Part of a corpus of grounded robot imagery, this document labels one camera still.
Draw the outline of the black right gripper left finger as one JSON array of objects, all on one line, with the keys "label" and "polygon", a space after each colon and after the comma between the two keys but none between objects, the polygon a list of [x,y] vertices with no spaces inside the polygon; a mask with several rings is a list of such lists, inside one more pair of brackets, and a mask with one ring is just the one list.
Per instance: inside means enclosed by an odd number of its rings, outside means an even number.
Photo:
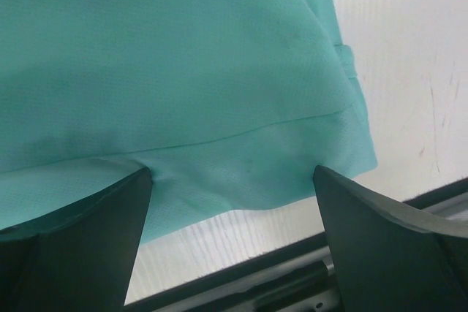
[{"label": "black right gripper left finger", "polygon": [[144,167],[1,231],[2,311],[122,311],[151,198]]}]

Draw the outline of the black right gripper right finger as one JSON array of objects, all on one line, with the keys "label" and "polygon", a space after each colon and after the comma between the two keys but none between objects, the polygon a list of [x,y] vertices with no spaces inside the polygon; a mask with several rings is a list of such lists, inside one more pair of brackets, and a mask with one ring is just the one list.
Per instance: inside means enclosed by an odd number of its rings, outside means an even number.
[{"label": "black right gripper right finger", "polygon": [[467,225],[318,166],[314,187],[346,311],[466,311]]}]

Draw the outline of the teal t shirt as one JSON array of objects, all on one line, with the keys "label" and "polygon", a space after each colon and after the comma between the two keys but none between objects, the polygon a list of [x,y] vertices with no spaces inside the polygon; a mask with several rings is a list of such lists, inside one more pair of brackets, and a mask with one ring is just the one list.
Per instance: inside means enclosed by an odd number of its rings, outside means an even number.
[{"label": "teal t shirt", "polygon": [[333,0],[1,0],[1,225],[153,175],[144,241],[377,164]]}]

